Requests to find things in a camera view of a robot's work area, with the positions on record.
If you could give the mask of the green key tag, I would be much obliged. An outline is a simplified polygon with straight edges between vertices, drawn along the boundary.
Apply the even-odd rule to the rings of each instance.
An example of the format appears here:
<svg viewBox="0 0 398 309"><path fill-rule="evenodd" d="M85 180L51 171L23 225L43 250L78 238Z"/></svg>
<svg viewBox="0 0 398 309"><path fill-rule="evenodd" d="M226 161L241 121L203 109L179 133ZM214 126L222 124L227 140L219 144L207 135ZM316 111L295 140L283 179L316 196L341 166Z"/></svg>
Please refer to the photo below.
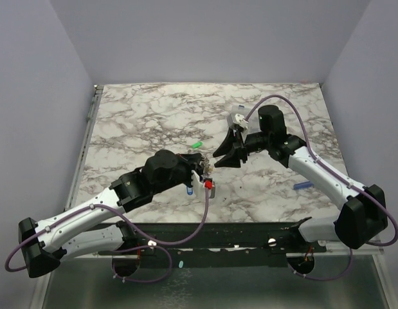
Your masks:
<svg viewBox="0 0 398 309"><path fill-rule="evenodd" d="M192 149L197 149L197 148L201 147L202 145L203 145L202 142L196 142L196 143L192 144Z"/></svg>

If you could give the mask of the blue key tag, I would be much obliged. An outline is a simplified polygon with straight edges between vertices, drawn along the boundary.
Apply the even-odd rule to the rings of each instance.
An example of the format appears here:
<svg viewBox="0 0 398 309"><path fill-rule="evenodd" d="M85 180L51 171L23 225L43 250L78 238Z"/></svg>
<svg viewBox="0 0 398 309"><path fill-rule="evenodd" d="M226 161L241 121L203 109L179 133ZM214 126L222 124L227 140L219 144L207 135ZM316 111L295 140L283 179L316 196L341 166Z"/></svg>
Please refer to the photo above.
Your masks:
<svg viewBox="0 0 398 309"><path fill-rule="evenodd" d="M193 195L194 191L193 191L192 188L187 187L187 188L186 188L186 193L187 193L187 195L191 196L191 195Z"/></svg>

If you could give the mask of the bunch of silver keys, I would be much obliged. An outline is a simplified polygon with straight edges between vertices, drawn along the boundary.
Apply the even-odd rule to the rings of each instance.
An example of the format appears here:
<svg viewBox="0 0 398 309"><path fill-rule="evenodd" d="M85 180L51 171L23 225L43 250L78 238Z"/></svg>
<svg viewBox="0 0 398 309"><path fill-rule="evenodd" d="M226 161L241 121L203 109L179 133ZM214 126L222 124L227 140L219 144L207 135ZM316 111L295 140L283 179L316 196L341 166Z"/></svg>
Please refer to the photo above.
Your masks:
<svg viewBox="0 0 398 309"><path fill-rule="evenodd" d="M203 168L203 176L210 177L214 169L210 159L203 156L200 161L200 166Z"/></svg>

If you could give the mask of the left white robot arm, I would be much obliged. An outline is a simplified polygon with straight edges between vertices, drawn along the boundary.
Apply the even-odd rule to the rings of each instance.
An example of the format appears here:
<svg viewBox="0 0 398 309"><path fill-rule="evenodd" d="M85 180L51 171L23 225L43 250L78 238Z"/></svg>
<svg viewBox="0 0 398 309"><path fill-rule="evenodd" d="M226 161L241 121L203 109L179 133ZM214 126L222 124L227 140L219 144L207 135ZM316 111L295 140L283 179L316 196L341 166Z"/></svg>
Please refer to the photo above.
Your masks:
<svg viewBox="0 0 398 309"><path fill-rule="evenodd" d="M117 250L130 253L135 245L128 220L97 230L101 222L124 217L152 202L159 193L178 185L191 188L198 198L209 200L204 186L204 157L201 153L175 154L160 150L144 166L125 173L109 187L79 206L52 218L19 222L19 250L30 278L41 277L58 268L64 259L88 253Z"/></svg>

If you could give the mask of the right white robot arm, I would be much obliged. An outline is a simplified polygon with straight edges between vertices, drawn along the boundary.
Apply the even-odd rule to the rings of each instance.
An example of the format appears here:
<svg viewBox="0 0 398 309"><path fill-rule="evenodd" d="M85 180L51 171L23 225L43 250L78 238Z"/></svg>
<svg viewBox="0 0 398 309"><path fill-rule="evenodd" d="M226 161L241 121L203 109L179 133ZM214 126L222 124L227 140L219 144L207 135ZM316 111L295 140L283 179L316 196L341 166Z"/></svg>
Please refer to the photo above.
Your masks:
<svg viewBox="0 0 398 309"><path fill-rule="evenodd" d="M219 159L215 166L239 168L251 153L267 151L273 160L312 182L339 209L337 216L299 221L288 236L294 251L302 252L315 241L340 241L358 249L387 228L380 187L367 187L339 171L329 172L327 162L311 155L304 140L287 132L278 107L262 106L257 113L259 130L255 133L241 112L228 115L227 135L213 153Z"/></svg>

